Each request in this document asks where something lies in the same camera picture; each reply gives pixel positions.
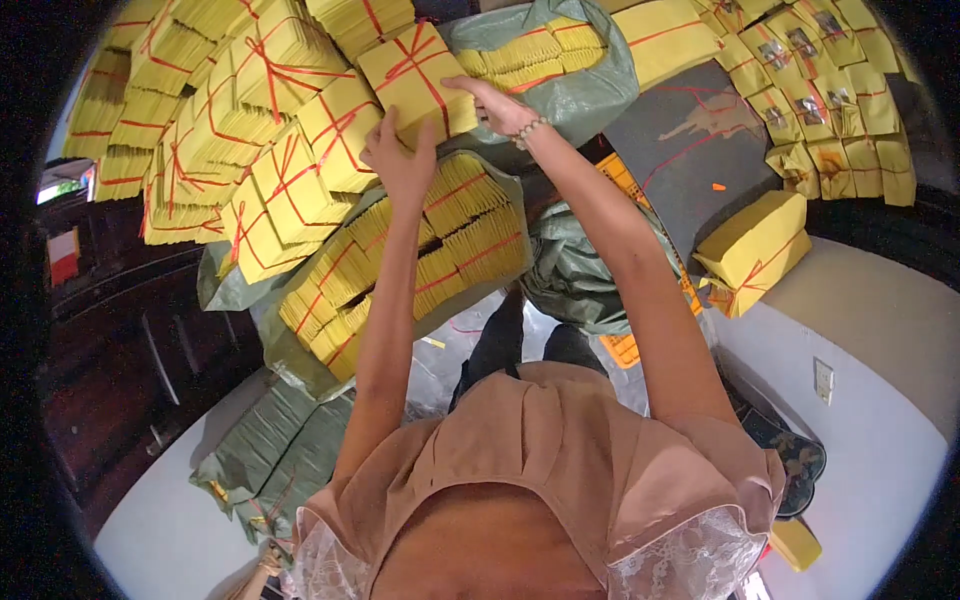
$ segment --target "white wall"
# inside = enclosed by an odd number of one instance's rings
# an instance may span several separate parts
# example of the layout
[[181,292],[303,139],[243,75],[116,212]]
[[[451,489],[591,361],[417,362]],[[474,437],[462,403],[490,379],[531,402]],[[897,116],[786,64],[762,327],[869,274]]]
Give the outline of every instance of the white wall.
[[[946,441],[883,378],[771,306],[759,302],[735,320],[710,309],[710,317],[724,371],[739,370],[755,388],[778,396],[773,404],[785,402],[827,449],[827,467],[804,513],[823,555],[804,573],[768,555],[760,570],[772,597],[868,597],[923,513]],[[830,406],[813,389],[814,356],[834,368]]]
[[849,352],[948,441],[960,417],[960,294],[875,254],[812,238],[763,302]]
[[255,568],[258,548],[187,477],[266,393],[266,377],[255,373],[187,429],[100,530],[94,549],[131,600],[219,600]]

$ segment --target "wall outlet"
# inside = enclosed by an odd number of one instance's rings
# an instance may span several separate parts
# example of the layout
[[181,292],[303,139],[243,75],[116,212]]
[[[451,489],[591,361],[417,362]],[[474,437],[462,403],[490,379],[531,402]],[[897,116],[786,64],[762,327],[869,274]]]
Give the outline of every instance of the wall outlet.
[[833,368],[814,356],[813,389],[816,391],[817,396],[827,403],[827,406],[830,406],[830,400],[833,398],[833,384]]

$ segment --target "another person's hand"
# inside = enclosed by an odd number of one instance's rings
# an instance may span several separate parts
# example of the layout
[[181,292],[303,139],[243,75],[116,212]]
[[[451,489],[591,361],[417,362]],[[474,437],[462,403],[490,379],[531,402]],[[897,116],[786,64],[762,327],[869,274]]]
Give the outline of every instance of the another person's hand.
[[540,118],[535,110],[517,102],[489,83],[460,75],[440,81],[445,87],[473,94],[480,122],[500,135],[517,135]]
[[360,159],[376,171],[395,209],[410,207],[420,212],[437,168],[435,126],[432,120],[423,120],[417,152],[410,156],[396,138],[396,113],[396,107],[388,108],[383,120],[370,130]]

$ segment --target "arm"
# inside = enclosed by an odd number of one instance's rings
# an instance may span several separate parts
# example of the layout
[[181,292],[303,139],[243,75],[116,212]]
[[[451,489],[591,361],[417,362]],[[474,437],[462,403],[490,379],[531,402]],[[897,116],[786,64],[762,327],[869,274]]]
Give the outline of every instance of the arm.
[[[516,134],[539,117],[485,82],[444,84],[476,96],[478,115],[498,133]],[[663,248],[634,201],[552,127],[537,127],[526,144],[613,275],[642,357],[651,415],[696,414],[739,425]]]
[[433,181],[436,152],[432,124],[420,129],[417,154],[404,155],[396,139],[396,108],[367,137],[360,155],[380,176],[393,206],[390,228],[373,288],[360,356],[356,400],[337,457],[334,477],[349,477],[400,427],[414,344],[414,281],[423,199]]

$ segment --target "black pants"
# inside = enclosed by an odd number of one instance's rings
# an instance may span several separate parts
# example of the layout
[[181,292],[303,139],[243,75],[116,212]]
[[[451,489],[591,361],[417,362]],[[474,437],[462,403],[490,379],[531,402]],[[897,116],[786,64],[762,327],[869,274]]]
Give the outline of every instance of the black pants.
[[[508,375],[518,377],[516,366],[520,364],[522,346],[523,296],[519,292],[511,292],[496,312],[490,315],[470,358],[464,361],[460,381],[450,401],[450,411],[456,408],[460,397],[473,384],[487,375],[503,370]],[[605,377],[609,376],[590,348],[587,336],[569,324],[559,324],[554,328],[543,348],[543,360],[580,365]]]

